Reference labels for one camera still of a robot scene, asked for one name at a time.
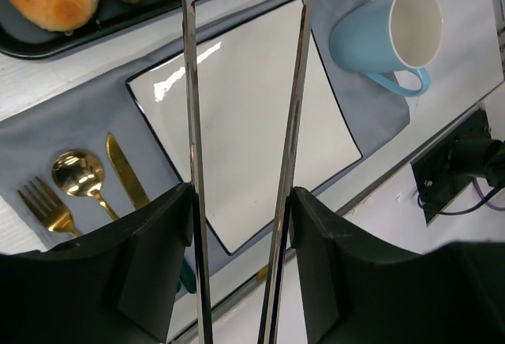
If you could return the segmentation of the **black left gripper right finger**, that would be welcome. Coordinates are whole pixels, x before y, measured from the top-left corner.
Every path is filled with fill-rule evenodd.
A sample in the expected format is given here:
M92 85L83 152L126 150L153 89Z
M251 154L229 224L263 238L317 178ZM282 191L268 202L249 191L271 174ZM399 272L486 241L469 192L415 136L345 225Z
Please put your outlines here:
M306 189L290 201L309 342L503 342L503 243L458 241L416 254Z

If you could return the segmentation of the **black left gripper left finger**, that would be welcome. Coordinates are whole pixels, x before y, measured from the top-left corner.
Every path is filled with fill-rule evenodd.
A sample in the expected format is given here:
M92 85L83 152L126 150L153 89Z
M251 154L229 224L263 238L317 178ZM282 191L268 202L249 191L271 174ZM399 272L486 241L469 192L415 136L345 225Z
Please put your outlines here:
M49 251L2 256L2 342L165 342L192 195L180 184Z

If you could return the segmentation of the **silver metal tongs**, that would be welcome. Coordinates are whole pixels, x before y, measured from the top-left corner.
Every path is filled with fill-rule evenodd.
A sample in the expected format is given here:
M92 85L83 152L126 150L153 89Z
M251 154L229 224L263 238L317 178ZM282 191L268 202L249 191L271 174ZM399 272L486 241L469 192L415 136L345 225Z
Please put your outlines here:
M271 248L267 265L264 301L258 341L277 341L283 270L290 224L290 194L294 184L297 143L301 121L305 75L311 38L314 0L302 0L294 77L282 153ZM189 127L189 165L193 189L193 241L196 262L198 337L201 343L213 341L211 296L208 268L208 241L204 199L204 166L200 124L200 100L196 55L196 0L181 0L182 38L185 59L187 115Z

